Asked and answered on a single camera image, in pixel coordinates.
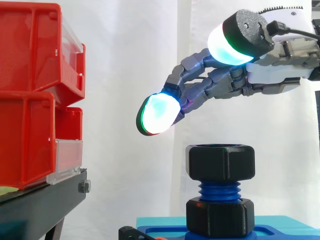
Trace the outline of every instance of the gear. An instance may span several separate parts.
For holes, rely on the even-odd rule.
[[[274,10],[280,10],[280,9],[304,9],[302,6],[276,6],[276,7],[269,7],[269,8],[265,8],[262,11],[259,11],[258,14],[264,14],[270,11],[274,11]]]

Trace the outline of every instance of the black cable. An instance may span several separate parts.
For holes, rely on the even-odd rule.
[[[306,36],[306,37],[309,37],[309,38],[320,40],[320,36],[319,35],[316,35],[316,34],[313,34],[313,33],[310,33],[310,32],[306,32],[306,31],[301,31],[301,30],[298,30],[298,29],[292,29],[292,28],[289,28],[289,27],[288,27],[288,33],[300,34],[302,36]]]
[[[270,22],[267,26],[266,29],[271,37],[275,35],[285,35],[285,34],[300,34],[302,36],[306,36],[309,38],[317,39],[320,40],[320,36],[306,32],[306,31],[301,31],[298,29],[291,29],[290,27],[287,27],[284,23],[278,22],[278,21],[272,21]]]

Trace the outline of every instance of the green light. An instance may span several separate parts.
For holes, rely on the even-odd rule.
[[[179,102],[165,93],[151,95],[141,114],[141,125],[150,134],[166,131],[180,112]]]

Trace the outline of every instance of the black clamp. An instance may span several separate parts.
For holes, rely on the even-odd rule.
[[[141,240],[139,237],[144,237],[145,240],[155,240],[132,226],[123,226],[119,229],[119,240]]]

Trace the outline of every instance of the white backdrop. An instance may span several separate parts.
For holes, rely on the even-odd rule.
[[[212,29],[239,9],[303,6],[311,18],[309,0],[192,0],[178,5],[190,28],[181,31],[188,56],[207,46]],[[242,182],[241,194],[254,202],[256,215],[286,215],[320,227],[319,135],[314,86],[279,95],[255,94],[209,100],[175,127],[171,213],[183,215],[185,202],[196,197],[199,182],[185,172],[185,147],[190,144],[245,144],[255,149],[256,175]]]
[[[256,213],[319,226],[318,125],[307,81],[282,95],[212,99],[157,136],[135,126],[143,100],[162,89],[178,61],[206,47],[211,29],[238,9],[279,0],[56,2],[86,45],[86,98],[76,106],[83,108],[83,167],[92,181],[86,200],[65,218],[62,240],[117,239],[137,217],[184,215],[186,200],[198,195],[184,170],[188,144],[253,146],[256,177],[242,184],[242,195]]]

